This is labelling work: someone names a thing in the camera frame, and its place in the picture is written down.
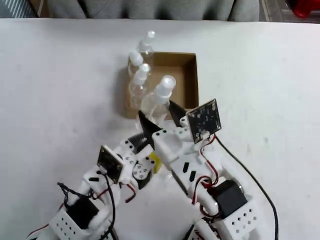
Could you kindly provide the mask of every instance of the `white table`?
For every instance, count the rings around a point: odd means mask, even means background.
[[[280,239],[317,239],[320,25],[51,19],[0,20],[0,239],[48,222],[63,199],[56,182],[77,187],[100,144],[136,133],[120,92],[147,30],[156,51],[196,53],[199,101],[217,98],[218,136],[273,199]],[[115,227],[120,239],[179,239],[195,216],[162,170]]]

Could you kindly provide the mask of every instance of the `cardboard box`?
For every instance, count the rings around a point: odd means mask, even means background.
[[[176,86],[170,98],[172,101],[185,109],[198,107],[197,60],[194,53],[155,52],[153,69],[148,79],[148,87],[151,91],[164,75],[171,75],[176,80]],[[128,77],[124,85],[124,115],[127,118],[136,118],[138,111],[130,107],[129,82]]]

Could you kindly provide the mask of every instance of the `plastic bottle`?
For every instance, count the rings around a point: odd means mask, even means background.
[[[157,124],[162,126],[169,111],[169,98],[176,86],[176,80],[173,76],[163,76],[161,82],[155,87],[153,92],[148,93],[141,102],[140,110],[145,116]],[[137,127],[140,126],[139,118],[137,118]]]
[[[136,50],[133,49],[129,53],[129,65],[128,65],[128,73],[129,78],[132,80],[136,72],[138,71],[141,64],[144,63],[144,59],[141,54]]]
[[[150,66],[146,63],[142,64],[129,83],[130,106],[133,109],[140,109],[141,101],[147,94],[148,88],[145,83],[148,78],[149,71]]]
[[[137,47],[138,52],[142,55],[143,62],[149,64],[150,69],[154,66],[154,49],[152,48],[152,41],[155,38],[154,31],[148,31],[147,35],[139,42]]]

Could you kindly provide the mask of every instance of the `black wire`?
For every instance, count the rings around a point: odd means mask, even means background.
[[[258,182],[258,180],[255,178],[255,176],[248,170],[248,168],[235,156],[232,154],[232,152],[230,152],[228,150],[228,148],[226,148],[226,146],[220,141],[220,139],[217,137],[217,135],[215,136],[216,140],[218,141],[218,143],[220,144],[220,146],[222,148],[224,148],[224,150],[234,159],[238,162],[238,164],[241,165],[241,167],[244,168],[244,170],[251,176],[251,178],[255,181],[255,183],[258,185],[258,187],[260,188],[260,190],[263,192],[264,196],[266,197],[266,199],[268,200],[268,202],[270,203],[272,210],[273,210],[273,214],[274,214],[274,239],[278,240],[279,239],[279,221],[278,221],[278,214],[277,214],[277,210],[276,207],[274,205],[274,203],[272,202],[271,198],[268,196],[267,192],[264,190],[264,188],[260,185],[260,183]]]
[[[68,188],[64,183],[62,182],[58,182],[57,183],[58,186],[61,188],[63,194],[64,194],[64,200],[63,200],[63,204],[65,205],[65,207],[68,209],[70,206],[68,204],[68,200],[69,200],[69,195],[68,193],[72,193],[76,196],[78,196],[79,198],[87,198],[87,199],[97,199],[96,197],[94,197],[94,192],[93,191],[90,191],[88,195],[83,195],[79,192],[76,192],[75,190],[72,190],[70,188]]]
[[[104,232],[103,235],[101,235],[101,237],[99,238],[99,240],[103,240],[103,239],[108,239],[108,234],[110,234],[112,232],[112,229],[114,228],[115,225],[115,221],[116,221],[116,205],[115,205],[115,199],[114,199],[114,194],[112,192],[112,189],[110,187],[110,183],[109,183],[109,179],[108,176],[105,173],[102,172],[97,172],[97,174],[103,175],[105,180],[106,180],[106,184],[108,186],[109,189],[109,194],[111,197],[111,203],[112,203],[112,221],[110,226],[108,227],[108,230]]]

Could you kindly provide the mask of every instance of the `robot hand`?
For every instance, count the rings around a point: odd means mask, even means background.
[[[175,129],[160,128],[141,111],[139,119],[155,154],[204,215],[185,239],[249,239],[261,220],[259,208],[248,191],[246,173],[236,171],[212,148],[221,129],[216,100],[189,112],[171,101],[169,111]]]

